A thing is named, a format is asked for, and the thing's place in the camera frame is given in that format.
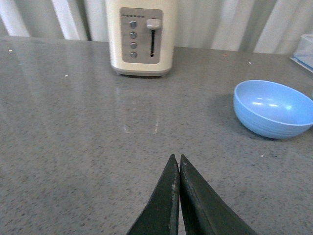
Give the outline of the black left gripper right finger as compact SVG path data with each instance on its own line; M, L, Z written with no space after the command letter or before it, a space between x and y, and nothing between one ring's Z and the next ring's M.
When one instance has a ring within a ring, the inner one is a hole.
M180 201L187 235L255 235L190 161L180 158Z

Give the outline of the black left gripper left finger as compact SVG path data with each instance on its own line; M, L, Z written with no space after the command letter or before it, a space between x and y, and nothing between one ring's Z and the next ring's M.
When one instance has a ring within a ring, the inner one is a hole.
M172 154L129 235L177 235L179 230L179 167Z

